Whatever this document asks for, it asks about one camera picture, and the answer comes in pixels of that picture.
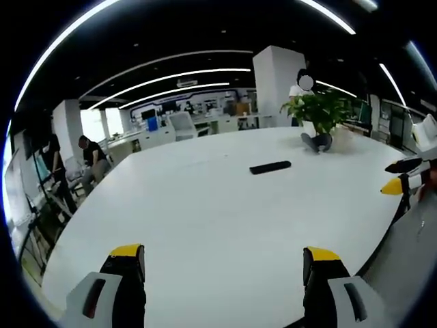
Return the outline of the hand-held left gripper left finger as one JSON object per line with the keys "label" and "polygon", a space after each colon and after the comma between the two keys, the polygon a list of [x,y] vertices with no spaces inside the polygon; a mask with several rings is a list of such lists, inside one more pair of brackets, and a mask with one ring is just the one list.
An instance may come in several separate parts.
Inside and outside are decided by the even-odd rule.
{"label": "hand-held left gripper left finger", "polygon": [[99,272],[84,277],[66,297],[61,327],[144,327],[145,249],[115,248]]}

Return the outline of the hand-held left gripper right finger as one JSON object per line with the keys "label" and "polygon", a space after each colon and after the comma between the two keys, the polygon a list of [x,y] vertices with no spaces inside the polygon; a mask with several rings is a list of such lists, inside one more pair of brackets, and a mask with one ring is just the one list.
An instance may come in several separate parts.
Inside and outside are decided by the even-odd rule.
{"label": "hand-held left gripper right finger", "polygon": [[318,247],[303,249],[305,327],[380,327],[381,298],[341,258]]}

